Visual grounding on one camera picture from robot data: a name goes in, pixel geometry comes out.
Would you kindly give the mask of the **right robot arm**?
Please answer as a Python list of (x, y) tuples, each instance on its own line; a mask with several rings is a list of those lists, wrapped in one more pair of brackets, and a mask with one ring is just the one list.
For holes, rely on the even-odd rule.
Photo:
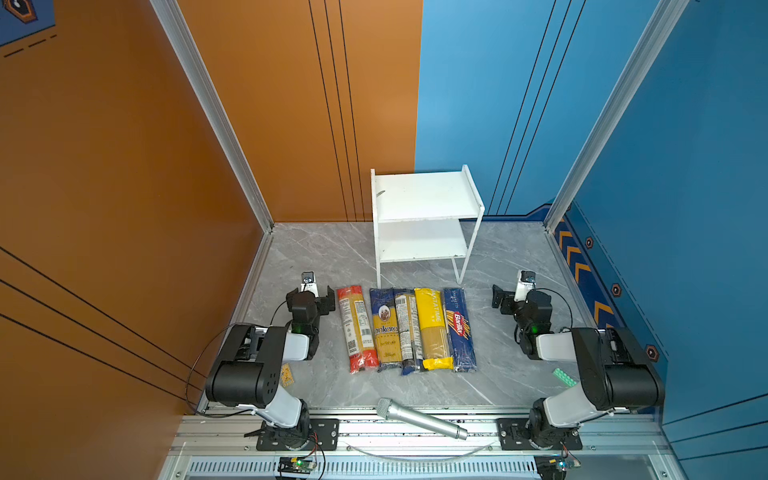
[(571, 362), (579, 375), (565, 391), (536, 400), (525, 423), (505, 430), (510, 438), (538, 449), (563, 447), (587, 422), (663, 405), (663, 381), (629, 329), (569, 326), (556, 333), (551, 296), (541, 289), (520, 299), (494, 285), (492, 307), (514, 318), (514, 338), (529, 359)]

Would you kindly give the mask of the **blue yellow spaghetti bag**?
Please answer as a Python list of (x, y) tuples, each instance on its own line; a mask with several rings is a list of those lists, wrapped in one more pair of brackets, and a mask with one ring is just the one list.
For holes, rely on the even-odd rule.
[(378, 371), (401, 368), (403, 357), (393, 290), (372, 288), (369, 295)]

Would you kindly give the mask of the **red spaghetti bag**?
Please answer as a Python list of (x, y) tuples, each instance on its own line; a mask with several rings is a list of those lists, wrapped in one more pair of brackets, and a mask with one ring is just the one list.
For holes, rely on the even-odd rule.
[(379, 360), (362, 287), (354, 285), (339, 289), (337, 296), (350, 373), (376, 370)]

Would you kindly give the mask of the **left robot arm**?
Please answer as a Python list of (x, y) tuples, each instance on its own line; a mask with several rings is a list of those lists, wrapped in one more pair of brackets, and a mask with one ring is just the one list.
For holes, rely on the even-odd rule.
[(262, 450), (319, 446), (307, 403), (281, 385), (282, 367), (309, 361), (319, 346), (320, 319), (335, 310), (335, 291), (323, 296), (305, 288), (286, 295), (292, 319), (284, 326), (231, 327), (205, 384), (206, 398), (257, 416), (262, 426), (246, 433)]

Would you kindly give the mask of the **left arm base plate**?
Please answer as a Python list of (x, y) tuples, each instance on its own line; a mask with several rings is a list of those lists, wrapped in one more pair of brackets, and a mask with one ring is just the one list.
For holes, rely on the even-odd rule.
[(337, 418), (310, 418), (291, 429), (264, 426), (258, 435), (256, 450), (260, 452), (298, 451), (313, 448), (335, 451), (339, 440)]

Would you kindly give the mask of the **clear label spaghetti bag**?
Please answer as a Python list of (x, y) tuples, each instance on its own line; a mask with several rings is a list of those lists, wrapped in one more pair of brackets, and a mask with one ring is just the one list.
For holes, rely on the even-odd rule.
[(424, 371), (424, 353), (413, 289), (394, 289), (395, 310), (402, 355), (402, 375)]

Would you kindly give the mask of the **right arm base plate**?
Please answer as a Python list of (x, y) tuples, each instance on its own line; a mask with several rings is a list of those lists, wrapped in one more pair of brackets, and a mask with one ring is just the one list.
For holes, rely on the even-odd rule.
[(547, 422), (534, 426), (530, 419), (523, 418), (500, 418), (496, 420), (496, 427), (504, 451), (583, 449), (575, 428), (557, 428)]

